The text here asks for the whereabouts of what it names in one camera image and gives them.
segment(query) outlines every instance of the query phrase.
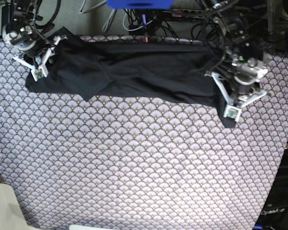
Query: patterned tablecloth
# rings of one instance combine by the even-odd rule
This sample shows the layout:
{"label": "patterned tablecloth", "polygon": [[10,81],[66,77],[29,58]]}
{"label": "patterned tablecloth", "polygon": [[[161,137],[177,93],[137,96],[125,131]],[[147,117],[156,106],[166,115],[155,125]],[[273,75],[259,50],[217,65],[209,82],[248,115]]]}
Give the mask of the patterned tablecloth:
{"label": "patterned tablecloth", "polygon": [[13,187],[28,224],[252,229],[288,138],[288,57],[269,64],[263,85],[272,98],[225,129],[216,109],[198,104],[29,93],[27,70],[12,61],[17,52],[0,42],[0,180]]}

